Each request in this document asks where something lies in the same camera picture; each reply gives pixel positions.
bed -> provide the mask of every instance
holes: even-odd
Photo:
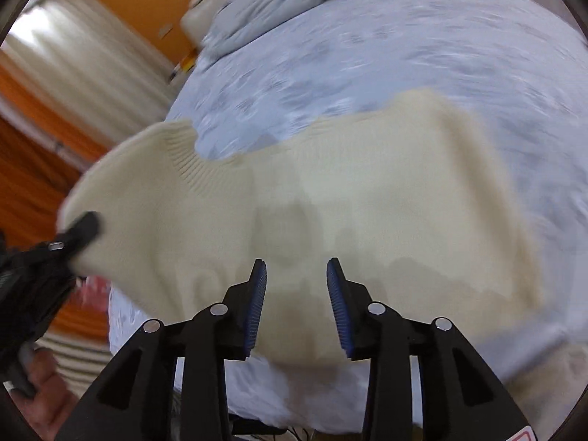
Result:
[[[195,45],[225,2],[193,0],[182,27]],[[167,119],[191,119],[196,150],[220,159],[422,86],[481,116],[540,244],[545,309],[476,346],[509,380],[555,347],[588,341],[588,52],[579,32],[530,0],[328,0],[199,64]],[[110,315],[113,352],[149,318],[116,289]],[[368,371],[227,362],[229,408],[275,426],[359,432]],[[415,422],[421,415],[415,404]]]

red and white label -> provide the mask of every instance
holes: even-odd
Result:
[[[537,441],[537,439],[531,427],[527,426],[506,441]]]

